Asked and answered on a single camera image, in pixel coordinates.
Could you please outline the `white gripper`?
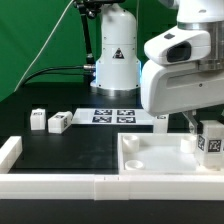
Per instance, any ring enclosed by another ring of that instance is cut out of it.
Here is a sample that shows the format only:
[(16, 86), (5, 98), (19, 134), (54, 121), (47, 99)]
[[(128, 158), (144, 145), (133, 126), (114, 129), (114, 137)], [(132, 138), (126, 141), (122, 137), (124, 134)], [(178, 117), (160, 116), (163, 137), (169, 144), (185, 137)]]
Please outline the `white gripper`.
[(195, 109), (224, 104), (224, 70), (199, 71), (195, 63), (160, 66), (149, 60), (142, 69), (141, 104), (152, 116), (183, 112), (197, 133)]

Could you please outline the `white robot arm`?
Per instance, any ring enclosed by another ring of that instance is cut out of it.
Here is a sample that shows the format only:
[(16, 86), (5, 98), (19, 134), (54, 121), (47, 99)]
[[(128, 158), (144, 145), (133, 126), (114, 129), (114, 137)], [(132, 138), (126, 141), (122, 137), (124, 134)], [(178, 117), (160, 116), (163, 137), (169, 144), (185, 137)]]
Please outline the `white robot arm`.
[(193, 111), (224, 104), (224, 0), (158, 0), (178, 11), (177, 25), (147, 41), (136, 57), (137, 24), (118, 0), (102, 2), (102, 53), (91, 86), (101, 93), (139, 89), (152, 116), (181, 112), (197, 130)]

